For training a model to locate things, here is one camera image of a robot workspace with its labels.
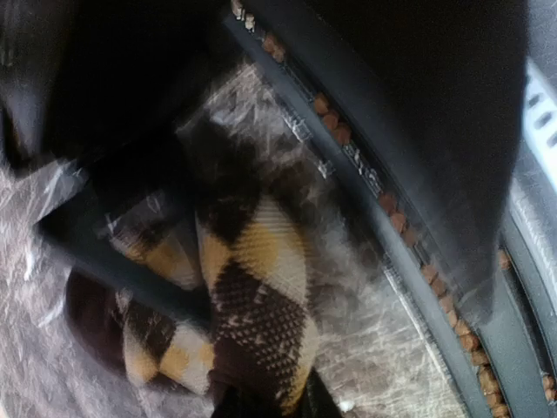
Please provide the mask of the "brown yellow argyle sock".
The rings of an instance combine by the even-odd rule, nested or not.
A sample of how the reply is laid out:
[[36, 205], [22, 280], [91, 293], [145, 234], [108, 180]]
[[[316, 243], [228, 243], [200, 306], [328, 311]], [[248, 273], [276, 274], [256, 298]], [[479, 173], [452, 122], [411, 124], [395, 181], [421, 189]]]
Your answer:
[[300, 417], [319, 333], [310, 312], [314, 248], [286, 197], [293, 170], [264, 179], [252, 141], [211, 121], [186, 139], [192, 202], [177, 220], [142, 204], [117, 223], [111, 245], [162, 283], [210, 298], [207, 330], [174, 320], [73, 271], [73, 332], [136, 386], [176, 383], [211, 395], [247, 393], [259, 417]]

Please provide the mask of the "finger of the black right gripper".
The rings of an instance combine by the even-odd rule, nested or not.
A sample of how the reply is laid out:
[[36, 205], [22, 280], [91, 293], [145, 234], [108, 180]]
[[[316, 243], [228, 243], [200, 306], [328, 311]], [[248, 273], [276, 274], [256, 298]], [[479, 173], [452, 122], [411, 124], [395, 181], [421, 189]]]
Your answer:
[[205, 290], [186, 291], [117, 252], [109, 212], [161, 192], [190, 215], [192, 169], [174, 134], [232, 61], [226, 1], [4, 1], [1, 163], [26, 177], [59, 159], [83, 175], [37, 232], [76, 266], [179, 320], [205, 327]]

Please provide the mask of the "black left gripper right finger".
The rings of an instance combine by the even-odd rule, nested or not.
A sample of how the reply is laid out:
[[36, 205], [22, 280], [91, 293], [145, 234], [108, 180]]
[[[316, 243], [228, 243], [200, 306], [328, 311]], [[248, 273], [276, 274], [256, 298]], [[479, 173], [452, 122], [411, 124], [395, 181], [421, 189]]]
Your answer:
[[342, 418], [341, 411], [315, 369], [308, 376], [305, 392], [299, 405], [299, 416], [302, 418]]

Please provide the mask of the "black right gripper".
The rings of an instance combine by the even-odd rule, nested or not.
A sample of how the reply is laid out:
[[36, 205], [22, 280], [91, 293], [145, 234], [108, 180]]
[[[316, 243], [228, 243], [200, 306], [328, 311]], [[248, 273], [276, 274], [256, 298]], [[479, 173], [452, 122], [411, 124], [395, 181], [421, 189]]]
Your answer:
[[521, 137], [524, 1], [249, 1], [365, 136], [431, 234], [456, 306], [493, 317]]

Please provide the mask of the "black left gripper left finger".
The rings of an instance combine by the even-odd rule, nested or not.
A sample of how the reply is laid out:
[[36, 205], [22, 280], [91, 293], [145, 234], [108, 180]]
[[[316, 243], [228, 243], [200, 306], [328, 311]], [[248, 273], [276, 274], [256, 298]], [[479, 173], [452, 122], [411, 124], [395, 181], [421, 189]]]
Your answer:
[[228, 387], [215, 406], [211, 418], [256, 418], [260, 416], [259, 405], [245, 392]]

